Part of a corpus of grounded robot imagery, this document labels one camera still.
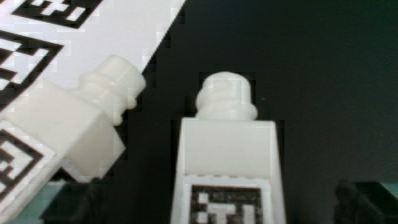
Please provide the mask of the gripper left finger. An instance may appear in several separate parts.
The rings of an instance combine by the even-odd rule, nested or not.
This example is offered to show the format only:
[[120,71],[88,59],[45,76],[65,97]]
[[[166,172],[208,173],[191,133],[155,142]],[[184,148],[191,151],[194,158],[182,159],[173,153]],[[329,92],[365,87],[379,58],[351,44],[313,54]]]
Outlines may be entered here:
[[41,219],[45,224],[105,224],[104,185],[98,181],[63,186]]

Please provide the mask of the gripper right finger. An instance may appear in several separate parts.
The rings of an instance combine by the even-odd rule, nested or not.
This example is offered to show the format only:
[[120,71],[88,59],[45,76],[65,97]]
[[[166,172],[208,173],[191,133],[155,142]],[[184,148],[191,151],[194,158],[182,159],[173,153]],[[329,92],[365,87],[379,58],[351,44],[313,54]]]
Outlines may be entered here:
[[335,224],[398,224],[398,182],[342,180],[335,194]]

